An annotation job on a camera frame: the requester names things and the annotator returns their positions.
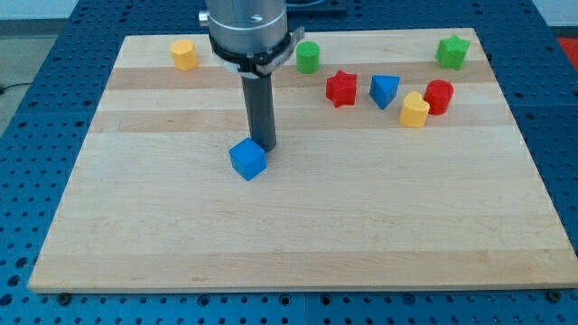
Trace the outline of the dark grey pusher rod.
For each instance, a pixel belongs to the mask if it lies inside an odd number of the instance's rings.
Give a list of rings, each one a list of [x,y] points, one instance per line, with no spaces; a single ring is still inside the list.
[[[251,139],[266,152],[276,146],[274,100],[271,77],[242,77],[247,121]]]

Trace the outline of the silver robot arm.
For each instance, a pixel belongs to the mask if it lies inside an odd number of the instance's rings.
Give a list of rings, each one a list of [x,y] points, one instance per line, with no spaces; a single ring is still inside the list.
[[[209,29],[218,62],[241,77],[251,139],[265,151],[276,147],[272,75],[303,39],[290,32],[285,0],[207,0],[198,13]]]

